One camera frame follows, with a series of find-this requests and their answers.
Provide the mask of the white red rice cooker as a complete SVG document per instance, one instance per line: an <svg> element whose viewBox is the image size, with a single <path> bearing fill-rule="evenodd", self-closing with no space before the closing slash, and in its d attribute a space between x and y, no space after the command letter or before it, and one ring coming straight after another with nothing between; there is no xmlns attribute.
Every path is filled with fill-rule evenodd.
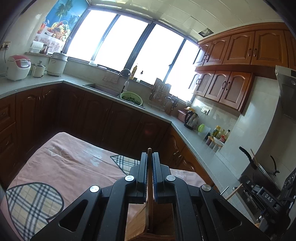
<svg viewBox="0 0 296 241"><path fill-rule="evenodd" d="M12 55L6 64L6 78L17 81L27 77L31 68L31 60L23 55Z"/></svg>

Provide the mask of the black wok pan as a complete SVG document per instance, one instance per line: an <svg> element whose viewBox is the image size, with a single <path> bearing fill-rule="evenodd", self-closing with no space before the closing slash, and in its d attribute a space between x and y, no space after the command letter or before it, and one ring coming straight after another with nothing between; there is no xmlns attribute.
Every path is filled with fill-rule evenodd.
<svg viewBox="0 0 296 241"><path fill-rule="evenodd" d="M249 179L251 179L255 184L259 186L267 186L267 185L276 185L275 182L272 180L270 176L276 176L280 171L278 171L276 162L273 156L269 155L273 161L274 170L273 171L266 171L263 166L259 163L257 158L255 157L255 154L253 150L251 150L251 154L244 149L243 147L239 147L241 152L247 156L249 165L244 170L244 172L241 174L242 176L247 176Z"/></svg>

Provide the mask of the small white pot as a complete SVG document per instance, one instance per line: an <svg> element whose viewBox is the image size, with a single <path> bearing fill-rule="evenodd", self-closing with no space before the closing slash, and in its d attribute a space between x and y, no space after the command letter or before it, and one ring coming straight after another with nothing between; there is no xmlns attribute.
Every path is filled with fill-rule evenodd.
<svg viewBox="0 0 296 241"><path fill-rule="evenodd" d="M32 76L34 78L42 78L46 71L46 66L42 64L42 61L33 64Z"/></svg>

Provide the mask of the brown wooden chopstick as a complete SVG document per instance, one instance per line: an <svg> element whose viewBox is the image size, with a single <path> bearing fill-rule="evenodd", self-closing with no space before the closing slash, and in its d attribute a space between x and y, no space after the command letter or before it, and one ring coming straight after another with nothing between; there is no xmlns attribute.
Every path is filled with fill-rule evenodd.
<svg viewBox="0 0 296 241"><path fill-rule="evenodd" d="M152 175L152 149L147 150L147 209L148 209L148 230L153 228L153 175Z"/></svg>

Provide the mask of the sink faucet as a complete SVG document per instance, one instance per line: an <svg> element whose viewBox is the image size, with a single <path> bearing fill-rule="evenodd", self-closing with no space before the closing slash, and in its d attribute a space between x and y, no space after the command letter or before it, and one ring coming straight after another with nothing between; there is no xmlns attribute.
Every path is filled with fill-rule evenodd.
<svg viewBox="0 0 296 241"><path fill-rule="evenodd" d="M125 92L128 88L128 85L129 85L129 81L130 81L130 77L131 77L131 71L127 68L124 68L123 70L121 70L121 72L118 73L118 76L122 76L123 73L127 72L127 75L125 75L126 77L126 81L123 85L123 88L121 90L121 93Z"/></svg>

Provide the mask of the white cooking pot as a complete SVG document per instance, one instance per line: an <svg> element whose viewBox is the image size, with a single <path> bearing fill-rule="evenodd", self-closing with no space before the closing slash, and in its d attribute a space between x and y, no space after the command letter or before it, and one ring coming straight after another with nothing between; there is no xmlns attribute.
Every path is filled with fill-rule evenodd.
<svg viewBox="0 0 296 241"><path fill-rule="evenodd" d="M68 56L64 53L54 52L50 58L47 74L52 76L61 76L64 72Z"/></svg>

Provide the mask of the wooden utensil holder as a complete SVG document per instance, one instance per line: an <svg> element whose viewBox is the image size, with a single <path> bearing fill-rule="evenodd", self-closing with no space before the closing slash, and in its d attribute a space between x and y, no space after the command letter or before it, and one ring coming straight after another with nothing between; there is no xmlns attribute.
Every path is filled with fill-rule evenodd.
<svg viewBox="0 0 296 241"><path fill-rule="evenodd" d="M130 204L125 240L175 240L173 206L153 203Z"/></svg>

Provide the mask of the dish drying rack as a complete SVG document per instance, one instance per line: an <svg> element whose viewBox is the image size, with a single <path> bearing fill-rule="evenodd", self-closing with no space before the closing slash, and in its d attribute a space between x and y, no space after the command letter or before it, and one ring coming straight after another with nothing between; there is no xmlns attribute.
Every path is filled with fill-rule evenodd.
<svg viewBox="0 0 296 241"><path fill-rule="evenodd" d="M148 98L149 105L171 115L171 112L178 106L179 98L170 94L170 90L170 84L157 78Z"/></svg>

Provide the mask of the green lidded container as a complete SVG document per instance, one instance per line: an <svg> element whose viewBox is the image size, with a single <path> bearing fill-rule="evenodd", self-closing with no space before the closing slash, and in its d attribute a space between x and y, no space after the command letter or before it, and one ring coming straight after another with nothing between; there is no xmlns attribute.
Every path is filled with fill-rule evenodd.
<svg viewBox="0 0 296 241"><path fill-rule="evenodd" d="M198 127L198 132L202 133L204 131L205 125L204 124L200 124Z"/></svg>

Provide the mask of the green colander bowl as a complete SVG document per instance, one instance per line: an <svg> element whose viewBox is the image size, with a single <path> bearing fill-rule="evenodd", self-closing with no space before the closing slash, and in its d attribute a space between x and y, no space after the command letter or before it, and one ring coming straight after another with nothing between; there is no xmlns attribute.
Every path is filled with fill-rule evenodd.
<svg viewBox="0 0 296 241"><path fill-rule="evenodd" d="M138 106L142 106L142 104L143 104L142 98L139 95L137 95L136 93L133 93L130 91L125 91L125 92L121 93L120 98L125 101L131 102L135 105L138 105Z"/></svg>

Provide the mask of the pink heart-patterned tablecloth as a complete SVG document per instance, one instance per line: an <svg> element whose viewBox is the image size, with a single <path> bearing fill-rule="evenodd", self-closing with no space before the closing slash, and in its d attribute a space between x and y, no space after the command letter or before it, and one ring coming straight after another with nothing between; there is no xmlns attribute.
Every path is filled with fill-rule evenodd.
<svg viewBox="0 0 296 241"><path fill-rule="evenodd" d="M16 175L1 202L1 240L32 240L89 187L113 185L140 163L67 133L39 148Z"/></svg>

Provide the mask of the light wooden chopstick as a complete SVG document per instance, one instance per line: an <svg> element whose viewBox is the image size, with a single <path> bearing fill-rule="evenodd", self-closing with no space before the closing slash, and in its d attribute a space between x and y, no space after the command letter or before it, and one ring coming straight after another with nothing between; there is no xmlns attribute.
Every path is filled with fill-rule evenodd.
<svg viewBox="0 0 296 241"><path fill-rule="evenodd" d="M235 188L232 193L230 195L228 195L225 199L229 200L235 193L237 193L237 191L243 186L243 184L241 183L237 188Z"/></svg>

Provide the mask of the range hood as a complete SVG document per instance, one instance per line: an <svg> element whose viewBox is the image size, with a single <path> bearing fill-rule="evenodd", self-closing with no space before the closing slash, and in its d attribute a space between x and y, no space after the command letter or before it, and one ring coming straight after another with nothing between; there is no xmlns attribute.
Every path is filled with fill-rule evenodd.
<svg viewBox="0 0 296 241"><path fill-rule="evenodd" d="M280 86L283 114L295 121L296 118L296 71L287 67L275 67L275 75Z"/></svg>

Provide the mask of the electric kettle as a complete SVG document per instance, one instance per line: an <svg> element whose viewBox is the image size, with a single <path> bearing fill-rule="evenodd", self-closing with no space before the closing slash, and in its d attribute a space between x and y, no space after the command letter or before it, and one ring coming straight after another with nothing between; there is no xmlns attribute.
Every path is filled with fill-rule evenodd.
<svg viewBox="0 0 296 241"><path fill-rule="evenodd" d="M184 126L190 130L194 130L198 121L198 114L193 111L188 111L185 115Z"/></svg>

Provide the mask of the upper wooden cabinets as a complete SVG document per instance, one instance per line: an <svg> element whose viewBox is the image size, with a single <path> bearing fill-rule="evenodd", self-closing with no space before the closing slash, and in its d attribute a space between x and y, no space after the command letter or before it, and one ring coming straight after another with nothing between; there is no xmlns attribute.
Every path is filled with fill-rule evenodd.
<svg viewBox="0 0 296 241"><path fill-rule="evenodd" d="M237 27L198 42L193 96L243 112L256 76L275 79L275 67L295 69L295 34L284 23Z"/></svg>

